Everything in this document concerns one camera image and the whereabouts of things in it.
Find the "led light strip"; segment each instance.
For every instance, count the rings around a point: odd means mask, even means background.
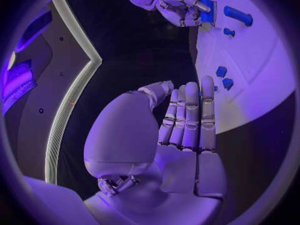
[[[49,133],[45,156],[45,181],[47,183],[57,184],[59,152],[68,120],[74,109],[74,104],[78,101],[84,88],[102,64],[102,58],[76,20],[67,1],[53,0],[53,3],[73,37],[90,58],[90,61],[76,77],[61,101]]]

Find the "blue toy piece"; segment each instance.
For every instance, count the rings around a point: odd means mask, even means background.
[[[204,23],[215,24],[216,2],[211,0],[201,0],[201,3],[210,7],[210,12],[201,11],[201,21]]]
[[[228,17],[237,19],[237,20],[245,23],[245,25],[248,27],[250,27],[253,24],[253,18],[250,14],[243,13],[242,11],[234,9],[230,6],[224,7],[224,14]]]
[[[234,30],[230,30],[229,28],[224,28],[224,34],[234,37],[236,35],[236,32]]]
[[[225,78],[222,80],[223,86],[225,89],[227,89],[228,91],[232,88],[232,86],[234,85],[234,81],[230,78]]]
[[[220,78],[224,78],[227,73],[227,68],[224,66],[219,66],[216,70],[216,75]]]

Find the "humanoid robot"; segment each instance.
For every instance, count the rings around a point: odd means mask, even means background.
[[[196,0],[130,0],[177,26],[201,23]],[[159,129],[152,114],[168,95]],[[209,224],[226,194],[216,153],[214,81],[174,89],[157,82],[115,98],[99,114],[85,142],[84,163],[99,192],[85,205],[100,224]]]

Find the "white surface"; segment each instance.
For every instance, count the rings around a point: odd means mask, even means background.
[[[251,122],[283,102],[295,89],[292,61],[272,24],[251,0],[217,1],[216,27],[199,27],[196,68],[199,80],[212,76],[215,92],[216,133]],[[251,14],[250,27],[224,15],[229,6]],[[224,28],[235,31],[225,35]],[[219,66],[227,68],[224,78],[233,79],[230,91],[217,77]]]

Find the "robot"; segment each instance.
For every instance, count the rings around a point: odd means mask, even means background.
[[[197,0],[130,0],[158,9],[180,27],[201,24]],[[226,195],[226,174],[216,153],[214,81],[174,89],[156,82],[121,94],[95,120],[84,164],[99,192],[84,203],[100,224],[209,224]],[[152,113],[167,96],[159,128]]]

